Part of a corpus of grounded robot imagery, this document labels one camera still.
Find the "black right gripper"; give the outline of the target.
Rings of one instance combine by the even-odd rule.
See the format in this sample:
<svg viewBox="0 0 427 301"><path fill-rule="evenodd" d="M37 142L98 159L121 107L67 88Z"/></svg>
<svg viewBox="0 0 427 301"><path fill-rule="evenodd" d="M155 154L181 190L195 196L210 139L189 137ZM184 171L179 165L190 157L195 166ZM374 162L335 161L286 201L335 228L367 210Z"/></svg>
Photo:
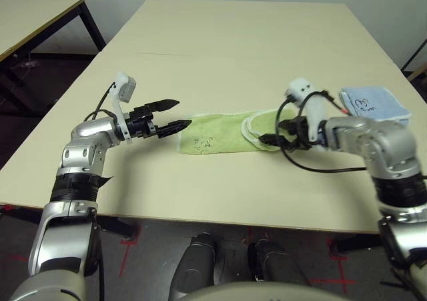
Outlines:
<svg viewBox="0 0 427 301"><path fill-rule="evenodd" d="M319 144L318 140L311 141L309 137L309 126L306 116L285 119L279 122L279 128L288 131L290 135L296 138L293 142L287 140L283 135L265 133L258 139L262 144L269 146L291 146L294 149L310 149Z"/></svg>

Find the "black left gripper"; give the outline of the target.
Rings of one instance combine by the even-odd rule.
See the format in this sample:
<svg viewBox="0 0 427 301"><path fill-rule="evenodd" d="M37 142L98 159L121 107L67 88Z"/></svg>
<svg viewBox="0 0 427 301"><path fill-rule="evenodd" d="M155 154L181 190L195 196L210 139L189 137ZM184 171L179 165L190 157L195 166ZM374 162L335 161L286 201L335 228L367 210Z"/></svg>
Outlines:
<svg viewBox="0 0 427 301"><path fill-rule="evenodd" d="M163 127L158 127L152 122L153 112L166 111L178 104L178 100L163 99L135 107L133 111L129 112L129 117L125 120L131 138L147 138L157 135L161 139L184 130L192 123L192 120L177 120Z"/></svg>

